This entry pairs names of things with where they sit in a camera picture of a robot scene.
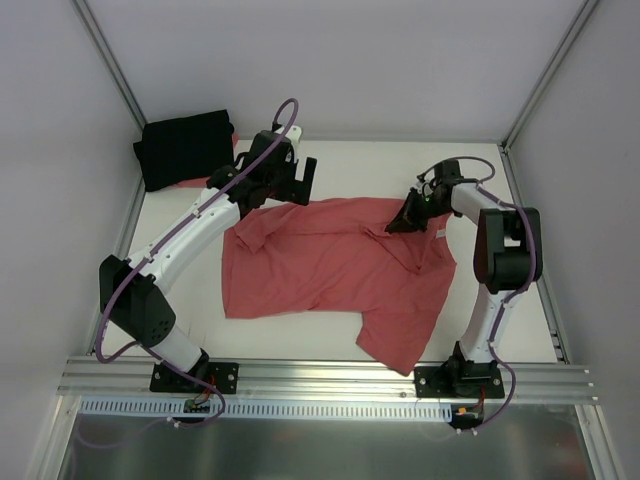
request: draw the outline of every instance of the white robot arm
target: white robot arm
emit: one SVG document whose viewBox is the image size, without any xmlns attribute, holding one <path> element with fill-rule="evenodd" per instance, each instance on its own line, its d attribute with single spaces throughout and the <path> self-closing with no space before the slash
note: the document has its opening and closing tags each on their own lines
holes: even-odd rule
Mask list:
<svg viewBox="0 0 640 480">
<path fill-rule="evenodd" d="M 430 170 L 418 176 L 418 185 L 387 226 L 391 233 L 425 230 L 430 218 L 453 213 L 478 227 L 473 267 L 479 288 L 469 326 L 444 364 L 416 368 L 416 392 L 421 398 L 503 398 L 498 363 L 504 363 L 496 349 L 518 295 L 542 274 L 540 215 L 502 202 L 481 181 L 464 178 L 459 159 L 488 164 L 476 157 L 438 163 L 429 181 Z"/>
<path fill-rule="evenodd" d="M 252 167 L 283 133 L 285 136 L 277 147 Z M 103 314 L 114 292 L 134 272 L 132 266 L 137 266 L 135 276 L 107 312 L 110 320 L 143 348 L 181 372 L 201 380 L 209 378 L 208 355 L 175 323 L 166 295 L 182 271 L 207 245 L 267 198 L 308 204 L 317 161 L 307 158 L 303 180 L 295 179 L 301 135 L 302 129 L 295 125 L 286 132 L 279 125 L 272 131 L 260 132 L 250 151 L 239 156 L 241 164 L 238 161 L 235 166 L 214 172 L 193 205 L 156 239 L 125 260 L 113 255 L 105 259 L 100 266 Z M 227 193 L 219 194 L 220 189 L 245 171 L 246 177 Z M 184 390 L 194 388 L 189 383 L 182 384 Z"/>
</svg>

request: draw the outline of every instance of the red shirt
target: red shirt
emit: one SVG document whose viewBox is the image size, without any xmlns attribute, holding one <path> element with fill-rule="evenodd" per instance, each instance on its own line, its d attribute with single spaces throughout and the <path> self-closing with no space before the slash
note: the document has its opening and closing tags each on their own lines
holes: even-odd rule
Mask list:
<svg viewBox="0 0 640 480">
<path fill-rule="evenodd" d="M 254 210 L 224 237 L 227 317 L 362 312 L 356 343 L 404 375 L 424 352 L 453 280 L 444 228 L 384 231 L 402 200 L 330 199 Z"/>
</svg>

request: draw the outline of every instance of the white table surface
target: white table surface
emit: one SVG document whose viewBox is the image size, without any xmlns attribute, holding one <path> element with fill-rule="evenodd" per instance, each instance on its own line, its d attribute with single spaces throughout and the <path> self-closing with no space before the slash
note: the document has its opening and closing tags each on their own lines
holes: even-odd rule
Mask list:
<svg viewBox="0 0 640 480">
<path fill-rule="evenodd" d="M 237 151 L 250 142 L 239 142 Z M 500 155 L 490 144 L 409 142 L 303 141 L 300 156 L 318 159 L 312 199 L 332 197 L 405 198 L 416 175 L 454 155 L 474 155 L 491 161 L 496 177 L 486 187 L 502 199 L 511 199 Z M 461 163 L 467 177 L 485 176 L 487 167 Z M 182 214 L 199 189 L 167 188 L 145 196 L 131 251 L 145 245 Z M 267 206 L 278 202 L 269 201 Z M 473 274 L 476 228 L 466 218 L 451 217 L 447 241 L 458 264 L 453 284 L 437 325 L 422 356 L 443 361 L 464 332 L 475 302 L 478 284 Z M 371 360 L 356 344 L 362 325 L 359 313 L 304 312 L 240 320 L 225 318 L 221 296 L 222 236 L 207 247 L 175 282 L 168 300 L 177 323 L 211 357 L 289 360 Z M 104 341 L 107 354 L 130 337 L 109 324 Z M 515 307 L 498 349 L 512 362 L 555 362 L 551 337 L 535 286 Z M 138 348 L 133 355 L 145 355 Z"/>
</svg>

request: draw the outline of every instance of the gray panel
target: gray panel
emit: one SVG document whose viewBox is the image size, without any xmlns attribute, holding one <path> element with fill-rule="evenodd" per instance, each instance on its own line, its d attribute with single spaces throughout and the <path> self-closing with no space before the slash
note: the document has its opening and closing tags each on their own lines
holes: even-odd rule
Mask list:
<svg viewBox="0 0 640 480">
<path fill-rule="evenodd" d="M 640 2 L 601 2 L 513 148 L 542 213 L 572 361 L 589 364 L 627 475 L 640 470 Z"/>
<path fill-rule="evenodd" d="M 148 419 L 84 416 L 85 438 L 113 442 Z M 444 424 L 220 420 L 159 426 L 108 451 L 76 447 L 77 480 L 359 480 L 593 478 L 572 407 L 512 407 L 478 437 Z M 69 478 L 71 462 L 60 478 Z"/>
<path fill-rule="evenodd" d="M 504 138 L 583 0 L 91 1 L 149 121 L 285 98 L 307 138 Z"/>
<path fill-rule="evenodd" d="M 66 0 L 0 2 L 0 70 L 0 476 L 19 479 L 83 353 L 139 133 Z"/>
</svg>

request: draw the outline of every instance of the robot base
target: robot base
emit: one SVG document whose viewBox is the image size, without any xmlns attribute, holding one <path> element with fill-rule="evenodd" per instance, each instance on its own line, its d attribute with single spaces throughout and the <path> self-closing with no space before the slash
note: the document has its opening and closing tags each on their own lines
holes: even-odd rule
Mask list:
<svg viewBox="0 0 640 480">
<path fill-rule="evenodd" d="M 237 363 L 208 362 L 198 376 L 213 385 L 225 395 L 236 393 L 238 384 Z M 189 393 L 198 394 L 204 390 L 201 385 L 190 382 L 164 365 L 153 367 L 149 390 L 156 393 Z"/>
<path fill-rule="evenodd" d="M 496 362 L 474 363 L 462 355 L 459 343 L 439 367 L 413 370 L 418 398 L 504 398 L 502 375 Z"/>
</svg>

